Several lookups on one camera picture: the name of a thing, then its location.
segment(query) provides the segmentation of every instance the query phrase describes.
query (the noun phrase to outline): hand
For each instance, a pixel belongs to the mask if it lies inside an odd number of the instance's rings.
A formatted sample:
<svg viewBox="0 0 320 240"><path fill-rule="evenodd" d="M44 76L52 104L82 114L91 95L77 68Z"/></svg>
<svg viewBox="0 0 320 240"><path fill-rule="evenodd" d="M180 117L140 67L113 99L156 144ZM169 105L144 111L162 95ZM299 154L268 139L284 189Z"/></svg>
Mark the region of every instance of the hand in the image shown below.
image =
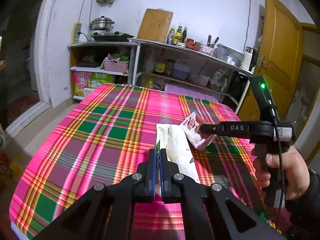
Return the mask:
<svg viewBox="0 0 320 240"><path fill-rule="evenodd" d="M257 156L256 149L251 151L253 156ZM267 154L267 166L270 168L280 168L279 155ZM286 171L288 186L285 199L293 200L300 198L308 189L310 183L309 171L300 153L291 146L289 150L282 154L283 169ZM261 161L256 158L253 161L253 167L256 169L256 178L258 187L267 187L270 184L270 173L263 171Z"/></svg>

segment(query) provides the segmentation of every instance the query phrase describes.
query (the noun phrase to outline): small cardboard box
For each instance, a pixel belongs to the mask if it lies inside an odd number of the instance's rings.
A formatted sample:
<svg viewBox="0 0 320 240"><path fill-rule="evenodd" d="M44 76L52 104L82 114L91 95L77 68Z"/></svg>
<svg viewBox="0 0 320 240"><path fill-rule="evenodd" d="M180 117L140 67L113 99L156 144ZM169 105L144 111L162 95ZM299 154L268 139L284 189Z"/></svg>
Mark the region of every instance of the small cardboard box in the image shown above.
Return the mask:
<svg viewBox="0 0 320 240"><path fill-rule="evenodd" d="M180 127L184 130L187 139L199 151L204 150L210 143L212 143L215 134L210 135L207 139L203 138L197 131L200 125L205 122L195 113L185 118L180 124Z"/></svg>

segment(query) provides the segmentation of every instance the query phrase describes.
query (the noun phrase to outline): door handle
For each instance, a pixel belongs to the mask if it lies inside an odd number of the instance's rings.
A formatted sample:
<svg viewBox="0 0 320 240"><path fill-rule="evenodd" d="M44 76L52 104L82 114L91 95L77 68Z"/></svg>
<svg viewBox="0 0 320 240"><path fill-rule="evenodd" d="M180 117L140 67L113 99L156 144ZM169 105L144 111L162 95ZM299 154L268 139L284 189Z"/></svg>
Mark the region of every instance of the door handle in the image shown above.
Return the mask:
<svg viewBox="0 0 320 240"><path fill-rule="evenodd" d="M261 59L258 61L258 66L257 66L257 70L261 71L263 64L266 64L268 67L271 67L271 64L267 61L264 60L265 56L261 56Z"/></svg>

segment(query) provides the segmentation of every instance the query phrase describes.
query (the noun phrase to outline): yellow label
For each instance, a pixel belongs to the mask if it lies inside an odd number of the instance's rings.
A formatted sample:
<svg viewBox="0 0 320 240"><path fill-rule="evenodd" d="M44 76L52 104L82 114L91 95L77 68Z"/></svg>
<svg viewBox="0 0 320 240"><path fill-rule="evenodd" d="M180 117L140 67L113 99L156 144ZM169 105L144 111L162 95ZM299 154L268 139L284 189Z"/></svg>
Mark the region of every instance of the yellow label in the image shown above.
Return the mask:
<svg viewBox="0 0 320 240"><path fill-rule="evenodd" d="M163 73L165 68L164 63L155 63L155 71Z"/></svg>

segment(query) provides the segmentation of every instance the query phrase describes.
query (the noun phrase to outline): pink basket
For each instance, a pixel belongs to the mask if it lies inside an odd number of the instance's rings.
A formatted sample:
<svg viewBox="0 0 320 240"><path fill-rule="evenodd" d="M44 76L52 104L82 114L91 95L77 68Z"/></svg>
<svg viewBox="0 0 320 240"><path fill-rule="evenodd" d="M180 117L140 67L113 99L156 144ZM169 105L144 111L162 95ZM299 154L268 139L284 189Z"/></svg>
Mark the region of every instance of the pink basket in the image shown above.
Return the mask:
<svg viewBox="0 0 320 240"><path fill-rule="evenodd" d="M105 60L104 70L113 72L125 72L128 69L129 61L118 61L116 59Z"/></svg>

